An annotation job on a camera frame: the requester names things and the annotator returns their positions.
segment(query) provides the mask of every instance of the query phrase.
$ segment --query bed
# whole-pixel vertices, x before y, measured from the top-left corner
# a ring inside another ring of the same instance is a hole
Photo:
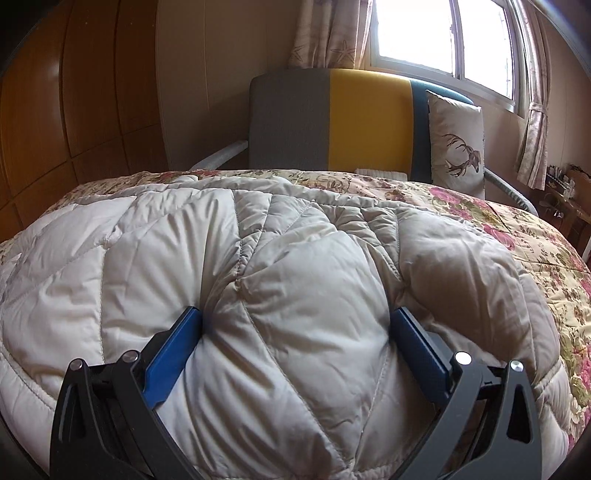
[[[591,274],[574,248],[552,226],[513,207],[421,183],[329,171],[197,170],[190,173],[200,179],[211,176],[280,177],[310,188],[409,203],[455,216],[483,229],[523,265],[546,299],[560,336],[560,355],[570,382],[569,448],[582,435],[591,418]],[[83,196],[111,194],[148,183],[170,183],[183,174],[186,172],[140,172],[86,183],[65,195],[46,213]],[[0,244],[0,265],[17,238],[18,235]]]

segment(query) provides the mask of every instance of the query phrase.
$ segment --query beige wall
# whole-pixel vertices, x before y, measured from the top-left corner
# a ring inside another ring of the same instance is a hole
[[[550,51],[548,163],[591,171],[591,80],[558,31],[542,22]]]
[[[194,163],[248,134],[253,77],[287,66],[300,0],[160,0],[158,94],[168,163]]]
[[[552,24],[542,15],[550,61],[548,99],[548,164],[570,163],[591,172],[591,80]],[[514,171],[525,129],[525,119],[486,100],[468,95],[482,107],[485,123],[485,163],[488,168],[528,195]],[[486,198],[510,203],[498,189],[487,185]]]

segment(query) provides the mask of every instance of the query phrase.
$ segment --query cushion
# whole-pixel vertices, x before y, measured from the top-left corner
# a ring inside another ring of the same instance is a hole
[[[484,199],[484,121],[479,106],[427,91],[433,184]]]
[[[407,181],[408,176],[401,171],[384,171],[371,170],[370,168],[357,168],[355,170],[357,175],[365,175],[366,177],[377,177],[380,179]]]

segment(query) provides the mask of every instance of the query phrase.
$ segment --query armchair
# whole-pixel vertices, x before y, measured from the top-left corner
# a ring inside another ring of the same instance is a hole
[[[284,70],[256,77],[250,89],[249,141],[195,164],[213,170],[249,148],[254,169],[402,171],[432,183],[426,90],[472,104],[453,90],[363,70]],[[491,172],[492,183],[519,208],[538,215],[519,191]]]

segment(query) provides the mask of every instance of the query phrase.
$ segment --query white down jacket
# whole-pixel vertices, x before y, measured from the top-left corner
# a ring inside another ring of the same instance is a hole
[[[204,337],[159,414],[206,478],[381,479],[433,419],[396,348],[407,306],[452,349],[525,364],[544,474],[569,383],[532,278],[469,223],[276,180],[180,177],[43,216],[0,267],[0,410],[45,469],[71,359],[113,362],[183,309]]]

